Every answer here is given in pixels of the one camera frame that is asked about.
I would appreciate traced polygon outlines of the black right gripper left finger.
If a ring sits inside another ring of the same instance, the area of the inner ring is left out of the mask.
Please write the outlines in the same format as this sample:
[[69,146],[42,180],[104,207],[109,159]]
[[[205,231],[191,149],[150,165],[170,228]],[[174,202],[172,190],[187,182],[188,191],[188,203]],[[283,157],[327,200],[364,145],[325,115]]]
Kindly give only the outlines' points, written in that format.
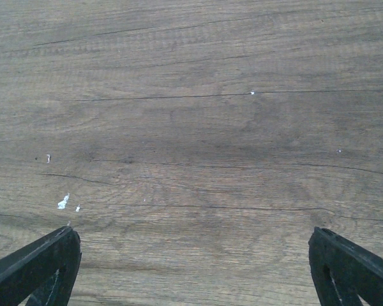
[[67,305],[82,253],[63,226],[0,259],[0,305]]

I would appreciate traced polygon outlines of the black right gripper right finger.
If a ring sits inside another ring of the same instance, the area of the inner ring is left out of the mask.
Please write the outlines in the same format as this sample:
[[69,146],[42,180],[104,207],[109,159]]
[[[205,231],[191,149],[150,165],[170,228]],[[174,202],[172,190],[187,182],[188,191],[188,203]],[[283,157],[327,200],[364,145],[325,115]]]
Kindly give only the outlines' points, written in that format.
[[326,228],[316,227],[308,244],[321,305],[383,305],[383,258]]

